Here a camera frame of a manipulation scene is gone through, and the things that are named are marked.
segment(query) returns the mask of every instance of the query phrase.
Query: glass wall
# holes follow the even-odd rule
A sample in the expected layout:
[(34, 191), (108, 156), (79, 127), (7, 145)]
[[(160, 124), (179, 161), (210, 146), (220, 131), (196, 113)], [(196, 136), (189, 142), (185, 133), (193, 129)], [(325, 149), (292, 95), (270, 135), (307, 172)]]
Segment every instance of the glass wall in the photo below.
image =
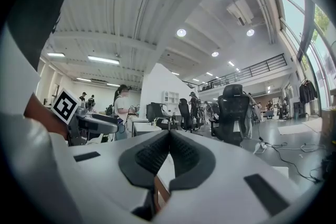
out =
[[(304, 74), (317, 86), (321, 108), (327, 108), (331, 105), (330, 90), (336, 88), (336, 29), (318, 5), (313, 11), (307, 11), (305, 0), (277, 0), (277, 3), (282, 31), (296, 53), (302, 50)], [(301, 37), (307, 34), (303, 33), (307, 12), (314, 12), (314, 21), (310, 25), (314, 32), (309, 47), (300, 48)]]

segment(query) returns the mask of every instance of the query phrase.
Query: air conditioner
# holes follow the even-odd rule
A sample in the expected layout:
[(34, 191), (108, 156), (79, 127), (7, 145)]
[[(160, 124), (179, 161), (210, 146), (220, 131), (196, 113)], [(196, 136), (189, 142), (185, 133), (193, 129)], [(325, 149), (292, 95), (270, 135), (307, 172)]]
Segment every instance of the air conditioner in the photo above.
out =
[(245, 0), (238, 0), (230, 4), (226, 9), (237, 19), (238, 25), (244, 26), (252, 23), (254, 16)]

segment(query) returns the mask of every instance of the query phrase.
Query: railing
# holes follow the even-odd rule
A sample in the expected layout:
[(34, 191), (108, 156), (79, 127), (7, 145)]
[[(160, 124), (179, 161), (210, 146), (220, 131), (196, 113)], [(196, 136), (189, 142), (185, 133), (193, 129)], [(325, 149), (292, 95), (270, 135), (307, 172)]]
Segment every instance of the railing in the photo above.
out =
[(284, 58), (284, 54), (280, 54), (269, 58), (263, 62), (256, 63), (253, 66), (241, 69), (240, 72), (233, 72), (228, 75), (222, 76), (218, 79), (214, 79), (208, 81), (205, 84), (198, 85), (198, 92), (207, 91), (216, 87), (220, 87), (223, 85), (228, 85), (230, 83), (234, 83), (243, 79), (248, 79), (255, 77), (260, 74), (264, 74), (266, 72), (270, 72), (272, 70), (278, 69), (280, 67), (286, 66), (286, 60)]
[(198, 92), (198, 90), (200, 88), (199, 85), (193, 84), (193, 83), (190, 83), (190, 82), (187, 82), (187, 81), (183, 81), (183, 82), (188, 85), (188, 87), (191, 89), (192, 92)]

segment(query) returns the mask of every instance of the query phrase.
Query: white cabinet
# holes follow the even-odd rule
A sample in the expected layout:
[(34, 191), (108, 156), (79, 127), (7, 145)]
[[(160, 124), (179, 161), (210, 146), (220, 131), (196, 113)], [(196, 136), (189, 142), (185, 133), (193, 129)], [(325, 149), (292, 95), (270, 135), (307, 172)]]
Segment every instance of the white cabinet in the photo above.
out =
[(178, 92), (162, 92), (162, 103), (165, 104), (179, 104), (180, 97)]

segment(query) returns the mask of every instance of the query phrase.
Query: black shirt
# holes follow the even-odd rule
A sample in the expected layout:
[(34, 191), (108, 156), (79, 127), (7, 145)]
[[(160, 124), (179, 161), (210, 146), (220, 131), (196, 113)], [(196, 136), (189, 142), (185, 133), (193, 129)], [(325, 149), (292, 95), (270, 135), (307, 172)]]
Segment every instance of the black shirt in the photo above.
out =
[(19, 49), (37, 70), (41, 51), (59, 17), (64, 0), (16, 0), (7, 23)]
[(191, 103), (191, 111), (196, 111), (196, 102), (197, 102), (197, 99), (195, 97), (192, 97), (190, 99), (190, 103)]

